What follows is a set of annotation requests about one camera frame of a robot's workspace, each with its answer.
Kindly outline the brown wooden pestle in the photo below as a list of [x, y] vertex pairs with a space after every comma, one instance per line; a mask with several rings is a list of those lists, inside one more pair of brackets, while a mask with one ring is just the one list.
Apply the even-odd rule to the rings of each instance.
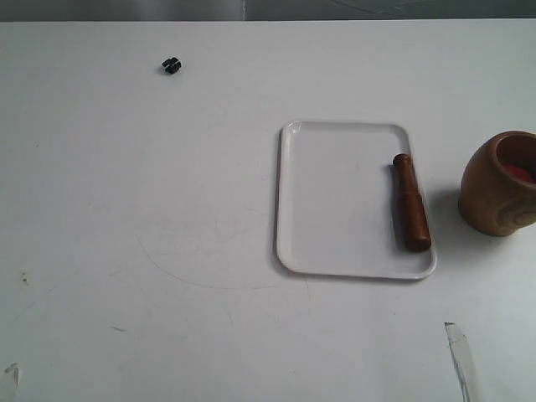
[[396, 200], [405, 247], [411, 252], [427, 251], [432, 244], [423, 198], [415, 176], [413, 160], [400, 153], [393, 159]]

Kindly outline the brown wooden mortar cup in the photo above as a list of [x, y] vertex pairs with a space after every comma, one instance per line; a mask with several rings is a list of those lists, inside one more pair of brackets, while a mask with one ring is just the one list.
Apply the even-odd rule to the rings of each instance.
[[466, 165], [458, 209], [473, 229], [486, 235], [508, 236], [535, 223], [535, 183], [514, 176], [507, 165], [535, 175], [533, 133], [499, 133]]

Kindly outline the dark red object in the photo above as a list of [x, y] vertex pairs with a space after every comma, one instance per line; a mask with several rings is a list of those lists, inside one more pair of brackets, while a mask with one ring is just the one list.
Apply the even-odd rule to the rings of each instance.
[[503, 168], [512, 177], [524, 181], [526, 183], [535, 184], [535, 178], [529, 170], [512, 164], [504, 164]]

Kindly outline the white rectangular plastic tray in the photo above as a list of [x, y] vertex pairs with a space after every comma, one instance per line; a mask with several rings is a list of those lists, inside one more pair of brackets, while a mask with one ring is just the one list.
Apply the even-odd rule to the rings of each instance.
[[304, 276], [419, 281], [435, 248], [405, 248], [392, 161], [411, 154], [394, 123], [298, 120], [280, 134], [275, 254]]

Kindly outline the small black plastic clip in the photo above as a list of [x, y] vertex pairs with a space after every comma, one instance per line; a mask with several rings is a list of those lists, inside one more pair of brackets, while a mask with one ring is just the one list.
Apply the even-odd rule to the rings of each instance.
[[182, 68], [182, 62], [177, 57], [171, 57], [162, 62], [162, 70], [167, 75], [174, 75]]

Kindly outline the clear tape strip right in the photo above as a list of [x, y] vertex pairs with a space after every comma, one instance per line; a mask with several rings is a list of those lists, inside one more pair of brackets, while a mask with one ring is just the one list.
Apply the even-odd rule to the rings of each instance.
[[445, 330], [463, 400], [465, 402], [483, 401], [482, 387], [466, 335], [454, 322], [446, 322]]

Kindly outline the clear tape strip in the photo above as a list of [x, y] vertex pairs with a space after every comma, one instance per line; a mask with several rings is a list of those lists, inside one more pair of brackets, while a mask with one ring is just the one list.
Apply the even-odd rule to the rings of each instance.
[[446, 322], [445, 330], [463, 400], [465, 402], [483, 401], [482, 387], [466, 335], [454, 322]]
[[18, 390], [19, 366], [16, 363], [7, 367], [1, 376], [1, 400], [12, 399]]

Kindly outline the clear tape strip left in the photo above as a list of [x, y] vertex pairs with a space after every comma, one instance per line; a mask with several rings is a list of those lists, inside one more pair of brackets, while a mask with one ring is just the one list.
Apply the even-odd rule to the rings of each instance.
[[16, 363], [7, 367], [1, 376], [1, 400], [12, 399], [18, 390], [19, 366]]

